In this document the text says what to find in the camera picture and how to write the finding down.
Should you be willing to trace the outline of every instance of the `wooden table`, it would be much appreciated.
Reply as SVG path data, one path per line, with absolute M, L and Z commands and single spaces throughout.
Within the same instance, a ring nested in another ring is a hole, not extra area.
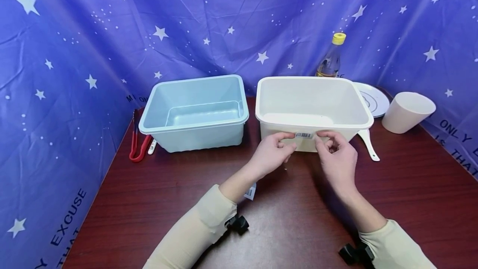
M 128 159 L 130 126 L 64 268 L 141 268 L 169 228 L 254 152 L 255 98 L 248 105 L 237 147 L 172 154 L 157 147 L 135 164 Z M 421 127 L 399 135 L 377 120 L 371 138 L 380 162 L 369 158 L 361 139 L 351 141 L 358 189 L 438 268 L 477 268 L 477 182 Z M 223 237 L 196 268 L 348 268 L 337 251 L 353 241 L 350 221 L 320 177 L 317 155 L 294 153 L 287 170 L 260 180 L 254 201 L 239 205 L 249 231 Z

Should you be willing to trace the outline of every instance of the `person's left hand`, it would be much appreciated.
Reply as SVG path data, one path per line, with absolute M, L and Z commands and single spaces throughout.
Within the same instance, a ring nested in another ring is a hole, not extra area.
M 258 180 L 273 172 L 282 163 L 288 162 L 297 148 L 295 143 L 284 144 L 283 139 L 293 139 L 294 133 L 280 132 L 265 137 L 248 162 L 248 167 L 258 175 Z

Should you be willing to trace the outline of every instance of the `barcode sticker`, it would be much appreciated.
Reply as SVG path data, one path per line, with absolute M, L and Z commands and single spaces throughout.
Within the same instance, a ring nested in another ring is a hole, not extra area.
M 304 132 L 298 132 L 295 134 L 295 137 L 299 139 L 311 139 L 312 138 L 312 133 L 304 133 Z
M 252 185 L 249 190 L 244 194 L 244 197 L 249 200 L 254 200 L 254 194 L 256 194 L 256 184 Z

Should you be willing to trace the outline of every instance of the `container rim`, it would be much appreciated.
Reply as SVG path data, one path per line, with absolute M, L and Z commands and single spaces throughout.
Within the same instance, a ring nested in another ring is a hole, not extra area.
M 266 80 L 275 80 L 275 79 L 333 79 L 333 80 L 340 80 L 343 81 L 344 83 L 348 83 L 350 86 L 353 87 L 353 90 L 355 91 L 356 95 L 359 97 L 359 101 L 361 102 L 362 107 L 364 108 L 365 112 L 367 113 L 368 121 L 364 124 L 359 124 L 359 125 L 324 125 L 322 128 L 324 130 L 337 130 L 337 129 L 342 129 L 342 130 L 364 130 L 372 127 L 374 123 L 374 118 L 372 116 L 372 113 L 370 112 L 370 109 L 365 105 L 364 100 L 362 100 L 362 95 L 360 94 L 359 90 L 355 86 L 355 84 L 345 78 L 331 78 L 331 77 L 313 77 L 313 76 L 278 76 L 278 77 L 264 77 L 259 82 L 257 83 L 257 95 L 256 95 L 256 109 L 255 109 L 255 114 L 256 118 L 260 122 L 264 122 L 266 124 L 272 124 L 272 125 L 282 125 L 286 127 L 307 127 L 307 128 L 315 128 L 316 126 L 312 125 L 287 125 L 287 124 L 282 124 L 280 122 L 269 122 L 264 120 L 263 117 L 261 117 L 259 113 L 259 98 L 261 97 L 261 87 L 262 87 L 262 82 Z
M 194 125 L 177 125 L 177 126 L 164 126 L 164 127 L 155 127 L 155 128 L 146 128 L 144 126 L 145 121 L 145 112 L 143 112 L 141 119 L 139 120 L 139 131 L 142 134 L 150 135 L 155 133 L 168 133 L 168 132 L 176 132 L 176 131 L 186 131 L 186 130 L 195 130 L 195 129 L 202 129 L 202 128 L 209 128 L 209 127 L 223 127 L 227 125 L 241 125 L 244 124 L 249 119 L 249 108 L 247 105 L 246 100 L 246 93 L 244 91 L 244 83 L 242 77 L 236 74 L 230 75 L 222 75 L 222 76 L 214 76 L 214 77 L 204 77 L 204 78 L 194 78 L 194 79 L 183 79 L 183 80 L 175 80 L 175 81 L 165 81 L 156 84 L 152 87 L 150 98 L 154 97 L 156 90 L 163 84 L 170 84 L 170 83 L 179 83 L 181 81 L 199 81 L 199 80 L 209 80 L 209 79 L 224 79 L 226 77 L 235 77 L 239 82 L 239 90 L 241 93 L 241 101 L 242 106 L 244 108 L 244 114 L 242 117 L 235 119 L 235 120 L 224 120 L 224 121 L 216 121 L 216 122 L 206 122 L 204 124 L 194 124 Z M 151 100 L 148 100 L 146 106 L 144 107 L 145 110 L 149 109 L 151 105 Z

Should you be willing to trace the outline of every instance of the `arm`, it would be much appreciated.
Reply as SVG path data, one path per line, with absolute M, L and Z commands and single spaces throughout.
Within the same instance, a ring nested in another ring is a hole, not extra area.
M 421 248 L 393 220 L 385 219 L 355 187 L 357 152 L 336 132 L 318 132 L 315 147 L 330 186 L 349 211 L 377 269 L 436 269 Z M 320 137 L 328 137 L 323 142 Z
M 226 232 L 224 224 L 236 215 L 237 203 L 265 175 L 287 162 L 296 145 L 281 140 L 293 133 L 277 133 L 261 141 L 251 160 L 220 186 L 214 185 L 174 224 L 143 269 L 188 269 Z

